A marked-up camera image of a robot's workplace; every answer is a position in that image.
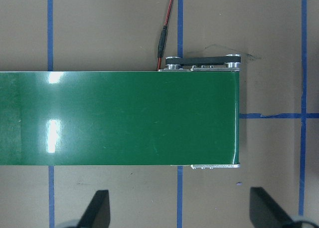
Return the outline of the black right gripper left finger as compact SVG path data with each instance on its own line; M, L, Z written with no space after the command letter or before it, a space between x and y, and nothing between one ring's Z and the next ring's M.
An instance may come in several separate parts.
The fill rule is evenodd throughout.
M98 190L81 217L78 228L108 228L111 221L108 190Z

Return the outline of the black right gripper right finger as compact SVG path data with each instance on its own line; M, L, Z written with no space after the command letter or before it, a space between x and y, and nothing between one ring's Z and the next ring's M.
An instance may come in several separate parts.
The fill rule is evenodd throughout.
M298 227L262 187L250 188L250 221L255 228Z

